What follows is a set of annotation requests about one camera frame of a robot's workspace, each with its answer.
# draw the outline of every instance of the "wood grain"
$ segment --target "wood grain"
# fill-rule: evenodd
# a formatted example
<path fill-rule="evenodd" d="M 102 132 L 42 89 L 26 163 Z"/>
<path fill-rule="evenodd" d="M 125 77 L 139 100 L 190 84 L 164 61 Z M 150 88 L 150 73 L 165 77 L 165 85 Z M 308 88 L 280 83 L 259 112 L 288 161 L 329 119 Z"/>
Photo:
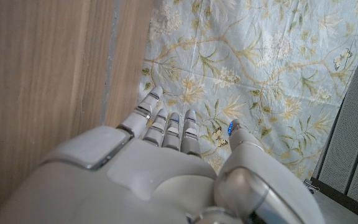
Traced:
<path fill-rule="evenodd" d="M 0 205 L 48 151 L 99 125 L 113 11 L 0 0 Z"/>
<path fill-rule="evenodd" d="M 106 125 L 117 126 L 136 106 L 152 3 L 153 0 L 120 3 Z"/>

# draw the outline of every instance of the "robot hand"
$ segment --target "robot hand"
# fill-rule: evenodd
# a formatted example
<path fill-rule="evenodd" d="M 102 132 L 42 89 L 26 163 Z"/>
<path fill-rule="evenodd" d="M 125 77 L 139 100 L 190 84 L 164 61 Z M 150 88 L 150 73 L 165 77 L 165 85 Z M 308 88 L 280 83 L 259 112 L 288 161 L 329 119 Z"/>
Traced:
<path fill-rule="evenodd" d="M 200 159 L 193 110 L 181 136 L 179 115 L 167 119 L 161 109 L 139 139 L 161 96 L 156 86 L 116 129 L 58 146 L 8 200 L 0 223 L 324 223 L 301 181 L 238 120 L 218 176 Z"/>

